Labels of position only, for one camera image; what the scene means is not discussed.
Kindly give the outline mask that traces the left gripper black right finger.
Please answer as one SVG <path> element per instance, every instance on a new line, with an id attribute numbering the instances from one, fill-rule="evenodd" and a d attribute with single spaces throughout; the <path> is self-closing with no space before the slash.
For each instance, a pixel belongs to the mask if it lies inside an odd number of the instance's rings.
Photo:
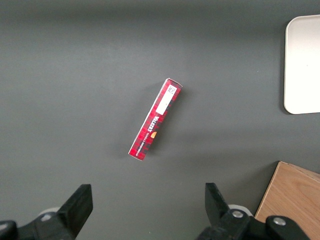
<path id="1" fill-rule="evenodd" d="M 210 222 L 198 240 L 308 240 L 292 219 L 270 215 L 256 220 L 240 208 L 230 208 L 215 183 L 205 184 L 205 210 Z"/>

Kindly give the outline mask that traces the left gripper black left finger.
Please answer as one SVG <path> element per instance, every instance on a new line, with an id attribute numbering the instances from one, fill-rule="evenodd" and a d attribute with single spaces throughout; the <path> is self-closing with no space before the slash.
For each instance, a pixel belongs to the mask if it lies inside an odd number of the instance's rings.
<path id="1" fill-rule="evenodd" d="M 47 211 L 24 226 L 0 222 L 2 240 L 75 240 L 93 211 L 92 186 L 82 184 L 57 211 Z"/>

